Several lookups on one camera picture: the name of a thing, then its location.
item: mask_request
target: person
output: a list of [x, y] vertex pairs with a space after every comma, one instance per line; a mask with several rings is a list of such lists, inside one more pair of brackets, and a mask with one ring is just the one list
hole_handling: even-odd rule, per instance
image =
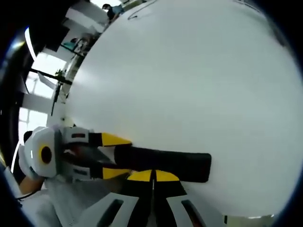
[[104, 4], [102, 6], [103, 10], [108, 10], [107, 11], [107, 16], [109, 19], [109, 23], [113, 23], [120, 15], [124, 14], [124, 9], [121, 5], [119, 6], [111, 6], [109, 4]]

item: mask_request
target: black circular hole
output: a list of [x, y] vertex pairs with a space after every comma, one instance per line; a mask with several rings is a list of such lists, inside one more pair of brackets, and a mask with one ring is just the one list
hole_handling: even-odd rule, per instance
[[49, 164], [52, 160], [52, 152], [49, 147], [42, 148], [41, 159], [45, 164]]

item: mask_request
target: white panel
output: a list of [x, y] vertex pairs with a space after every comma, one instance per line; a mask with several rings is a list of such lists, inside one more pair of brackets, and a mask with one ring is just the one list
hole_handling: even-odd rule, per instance
[[187, 190], [226, 215], [278, 213], [303, 159], [303, 89], [288, 50], [263, 16], [232, 1], [159, 0], [127, 20], [139, 7], [81, 65], [68, 100], [75, 124], [210, 153], [209, 182]]

